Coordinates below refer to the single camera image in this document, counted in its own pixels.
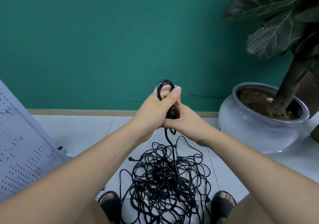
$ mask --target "person's right hand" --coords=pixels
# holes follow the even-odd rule
[[[174,104],[173,107],[177,111],[177,119],[166,118],[162,127],[175,129],[197,144],[205,145],[205,140],[214,128],[188,106]]]

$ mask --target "person's left arm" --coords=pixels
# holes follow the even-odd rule
[[[154,91],[125,126],[0,205],[1,223],[74,223],[110,180],[125,158],[147,141],[180,102],[181,88],[159,101]]]

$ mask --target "potted plant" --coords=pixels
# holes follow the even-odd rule
[[[279,87],[248,82],[234,87],[219,111],[220,129],[263,152],[280,151],[299,136],[308,119],[305,104],[295,97],[311,72],[319,86],[319,0],[233,0],[225,21],[244,19],[263,26],[248,36],[247,51],[260,59],[293,54]]]

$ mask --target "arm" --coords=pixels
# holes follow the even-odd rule
[[[136,116],[70,162],[0,205],[1,223],[74,223],[131,151],[159,128],[168,109],[180,102],[181,88],[154,91]]]
[[[180,118],[166,119],[163,126],[213,150],[274,223],[318,223],[318,183],[210,126],[189,107],[174,108]]]

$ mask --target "person's right arm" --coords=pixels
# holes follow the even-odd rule
[[[274,223],[318,223],[318,183],[210,126],[186,105],[174,108],[180,118],[166,119],[163,127],[213,150]]]

